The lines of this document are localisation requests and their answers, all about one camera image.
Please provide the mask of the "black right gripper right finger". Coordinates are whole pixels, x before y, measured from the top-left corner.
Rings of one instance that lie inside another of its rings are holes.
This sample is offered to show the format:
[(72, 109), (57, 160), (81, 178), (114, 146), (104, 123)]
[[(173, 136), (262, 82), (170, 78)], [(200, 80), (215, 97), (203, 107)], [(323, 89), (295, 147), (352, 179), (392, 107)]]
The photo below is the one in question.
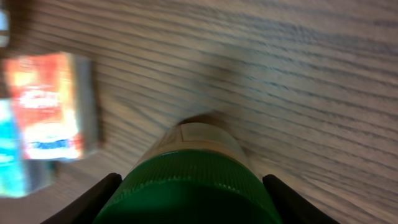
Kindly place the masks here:
[(338, 224), (276, 176), (266, 175), (262, 178), (262, 183), (284, 223)]

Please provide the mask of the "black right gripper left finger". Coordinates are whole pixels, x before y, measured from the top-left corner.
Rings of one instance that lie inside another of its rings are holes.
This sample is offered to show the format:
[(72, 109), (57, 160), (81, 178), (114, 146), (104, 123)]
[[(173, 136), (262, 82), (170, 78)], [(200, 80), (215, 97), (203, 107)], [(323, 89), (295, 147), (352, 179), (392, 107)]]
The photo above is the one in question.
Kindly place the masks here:
[(93, 223), (97, 214), (115, 193), (123, 181), (122, 176), (110, 173), (80, 197), (42, 224), (81, 224)]

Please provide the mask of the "teal Kleenex tissue pack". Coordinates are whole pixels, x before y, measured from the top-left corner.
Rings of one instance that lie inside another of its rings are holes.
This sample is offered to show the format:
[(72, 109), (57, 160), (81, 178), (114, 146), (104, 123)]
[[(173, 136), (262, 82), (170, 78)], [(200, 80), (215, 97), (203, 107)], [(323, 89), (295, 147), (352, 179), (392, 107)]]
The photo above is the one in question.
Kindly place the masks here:
[(1, 99), (1, 197), (21, 198), (55, 180), (50, 161), (25, 160), (11, 101)]

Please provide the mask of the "green lid jar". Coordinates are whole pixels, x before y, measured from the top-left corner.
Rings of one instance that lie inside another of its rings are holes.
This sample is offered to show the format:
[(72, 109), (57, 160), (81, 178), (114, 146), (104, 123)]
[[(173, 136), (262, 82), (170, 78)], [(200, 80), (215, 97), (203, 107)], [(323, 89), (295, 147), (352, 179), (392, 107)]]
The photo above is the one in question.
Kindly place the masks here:
[(230, 134), (205, 123), (168, 131), (138, 161), (96, 223), (281, 223)]

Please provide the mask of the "orange Kleenex tissue pack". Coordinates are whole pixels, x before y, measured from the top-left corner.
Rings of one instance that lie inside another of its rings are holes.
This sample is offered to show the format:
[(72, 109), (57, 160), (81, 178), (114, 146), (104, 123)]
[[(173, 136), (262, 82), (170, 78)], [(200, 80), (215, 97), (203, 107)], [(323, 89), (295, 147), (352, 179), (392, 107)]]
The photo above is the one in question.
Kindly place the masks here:
[(67, 53), (3, 61), (22, 153), (30, 160), (79, 160), (98, 150), (91, 60)]

